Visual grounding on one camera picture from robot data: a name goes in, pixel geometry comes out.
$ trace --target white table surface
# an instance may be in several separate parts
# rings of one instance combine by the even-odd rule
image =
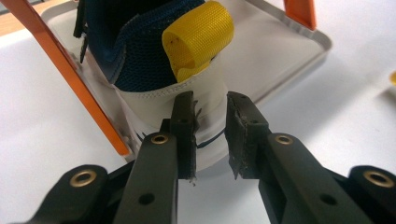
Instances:
[[[262,113],[336,173],[367,164],[396,174],[396,2],[317,0],[316,10],[328,58]],[[28,220],[76,166],[125,163],[26,30],[0,37],[0,78],[0,223]],[[196,187],[180,182],[178,223],[268,223],[258,181],[234,181],[227,162],[199,172]]]

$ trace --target yellow textured pad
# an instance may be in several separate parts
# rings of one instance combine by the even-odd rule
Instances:
[[[233,19],[220,3],[206,2],[163,31],[163,48],[177,82],[209,66],[233,39]]]

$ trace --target shoe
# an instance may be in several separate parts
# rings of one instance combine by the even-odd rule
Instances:
[[[223,135],[227,88],[219,52],[233,37],[232,19],[217,2],[174,0],[143,7],[143,13],[127,10],[126,3],[80,1],[76,27],[85,30],[87,53],[99,66],[99,76],[117,90],[133,151],[138,151],[146,135],[159,131],[163,119],[171,117],[175,97],[193,91],[200,111],[196,169],[205,169],[228,153]],[[116,20],[115,11],[120,12]],[[81,28],[81,18],[88,27]]]

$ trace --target screw hole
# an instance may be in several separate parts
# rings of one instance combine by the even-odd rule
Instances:
[[[70,185],[74,188],[81,188],[87,186],[93,182],[96,178],[96,172],[93,170],[83,170],[70,179]]]
[[[293,139],[286,135],[278,135],[275,140],[282,145],[291,145],[293,143]]]
[[[143,194],[142,196],[139,197],[139,203],[142,205],[148,205],[153,203],[155,200],[155,197],[152,193],[147,193]]]
[[[157,145],[164,144],[168,141],[168,137],[163,134],[155,135],[151,138],[151,142]]]
[[[328,205],[336,205],[337,204],[337,200],[335,200],[334,197],[329,194],[320,194],[320,199]]]
[[[187,123],[188,120],[187,119],[178,119],[177,122],[179,122],[179,123]]]
[[[363,176],[371,183],[383,187],[383,188],[393,188],[394,182],[387,175],[379,173],[377,171],[366,171]]]

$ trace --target orange handle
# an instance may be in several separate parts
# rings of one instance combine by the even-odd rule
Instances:
[[[0,2],[32,33],[111,145],[119,154],[129,154],[128,148],[122,142],[110,120],[79,77],[72,59],[30,4],[26,0],[0,0]]]
[[[310,30],[317,28],[314,0],[284,0],[286,15]]]

